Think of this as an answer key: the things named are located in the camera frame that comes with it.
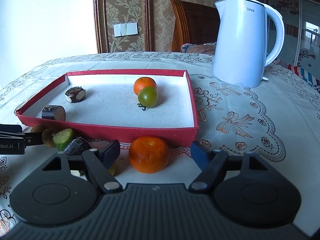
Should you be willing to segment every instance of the kettle handle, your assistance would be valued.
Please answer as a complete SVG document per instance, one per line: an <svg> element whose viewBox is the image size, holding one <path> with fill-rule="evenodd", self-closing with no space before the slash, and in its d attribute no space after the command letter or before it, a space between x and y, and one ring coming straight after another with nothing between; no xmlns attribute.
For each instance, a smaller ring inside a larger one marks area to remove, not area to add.
<svg viewBox="0 0 320 240"><path fill-rule="evenodd" d="M283 42L284 42L284 24L282 20L281 14L273 9L271 6L267 4L263 4L266 8L267 15L272 19L272 21L276 25L276 43L270 52L270 54L266 58L265 66L269 65L272 61L276 59L276 57L279 55Z"/></svg>

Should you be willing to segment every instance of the triangular hole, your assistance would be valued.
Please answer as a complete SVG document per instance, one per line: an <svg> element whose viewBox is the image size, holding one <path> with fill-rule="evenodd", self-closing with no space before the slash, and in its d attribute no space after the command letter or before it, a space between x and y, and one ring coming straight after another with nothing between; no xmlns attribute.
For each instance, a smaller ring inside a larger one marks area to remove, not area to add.
<svg viewBox="0 0 320 240"><path fill-rule="evenodd" d="M50 163L47 164L43 171L59 171L61 170L61 160L60 157L55 157Z"/></svg>
<svg viewBox="0 0 320 240"><path fill-rule="evenodd" d="M260 163L255 157L250 156L249 158L249 169L258 171L267 171L268 169Z"/></svg>

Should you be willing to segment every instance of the glass cabinet door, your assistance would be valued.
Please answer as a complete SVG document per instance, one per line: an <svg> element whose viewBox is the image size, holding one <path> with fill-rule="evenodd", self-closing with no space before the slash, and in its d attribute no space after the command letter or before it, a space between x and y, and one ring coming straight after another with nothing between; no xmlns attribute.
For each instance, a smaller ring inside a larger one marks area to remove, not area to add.
<svg viewBox="0 0 320 240"><path fill-rule="evenodd" d="M320 79L320 5L308 0L301 0L301 41L297 66Z"/></svg>
<svg viewBox="0 0 320 240"><path fill-rule="evenodd" d="M282 15L284 22L284 44L277 58L293 65L296 59L299 35L299 0L269 0L269 5ZM276 42L276 27L271 20L268 31L267 53L269 54Z"/></svg>

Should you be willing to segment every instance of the kettle spout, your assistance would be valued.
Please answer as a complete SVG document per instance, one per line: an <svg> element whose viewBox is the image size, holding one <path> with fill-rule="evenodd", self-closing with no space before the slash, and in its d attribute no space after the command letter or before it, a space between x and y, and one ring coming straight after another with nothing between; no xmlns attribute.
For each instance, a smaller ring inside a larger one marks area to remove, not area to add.
<svg viewBox="0 0 320 240"><path fill-rule="evenodd" d="M223 9L224 9L224 6L225 6L225 0L220 0L220 1L217 1L214 3L214 5L216 6L218 12L219 12L219 16L220 16L220 19L221 19L221 16L223 14Z"/></svg>

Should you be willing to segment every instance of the wall molding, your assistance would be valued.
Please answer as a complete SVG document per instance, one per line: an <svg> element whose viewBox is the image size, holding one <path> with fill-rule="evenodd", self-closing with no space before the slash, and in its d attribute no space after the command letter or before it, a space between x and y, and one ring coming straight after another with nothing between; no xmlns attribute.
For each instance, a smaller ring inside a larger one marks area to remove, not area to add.
<svg viewBox="0 0 320 240"><path fill-rule="evenodd" d="M153 0L143 1L145 51L154 51ZM110 52L107 30L106 0L93 0L95 33L98 53Z"/></svg>

